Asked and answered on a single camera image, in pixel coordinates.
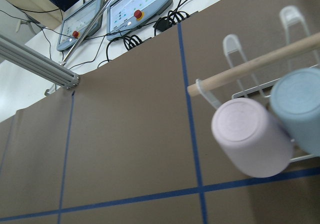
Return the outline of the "pink plastic cup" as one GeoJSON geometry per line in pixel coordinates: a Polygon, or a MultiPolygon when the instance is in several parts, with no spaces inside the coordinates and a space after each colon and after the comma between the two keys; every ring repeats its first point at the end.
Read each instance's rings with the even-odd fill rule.
{"type": "Polygon", "coordinates": [[[281,173],[294,154],[284,127],[253,99],[236,98],[222,104],[212,117],[211,131],[235,167],[254,178],[281,173]]]}

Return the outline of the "light blue plastic cup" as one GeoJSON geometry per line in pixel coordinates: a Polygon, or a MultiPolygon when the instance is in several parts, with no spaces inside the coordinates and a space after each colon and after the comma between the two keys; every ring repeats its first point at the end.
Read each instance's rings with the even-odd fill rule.
{"type": "Polygon", "coordinates": [[[280,78],[270,105],[289,135],[305,152],[320,155],[320,69],[302,68],[280,78]]]}

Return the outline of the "aluminium frame post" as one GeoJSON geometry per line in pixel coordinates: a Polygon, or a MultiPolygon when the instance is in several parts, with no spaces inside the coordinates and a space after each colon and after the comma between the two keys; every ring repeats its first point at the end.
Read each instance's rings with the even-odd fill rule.
{"type": "Polygon", "coordinates": [[[75,72],[4,35],[0,36],[0,56],[62,88],[69,90],[79,84],[80,78],[75,72]]]}

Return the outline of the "teach pendant with red button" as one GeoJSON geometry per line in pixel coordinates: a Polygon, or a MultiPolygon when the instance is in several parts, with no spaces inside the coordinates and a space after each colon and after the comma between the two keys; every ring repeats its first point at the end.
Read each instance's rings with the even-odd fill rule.
{"type": "Polygon", "coordinates": [[[160,15],[173,0],[114,0],[107,8],[107,40],[123,37],[160,15]]]}

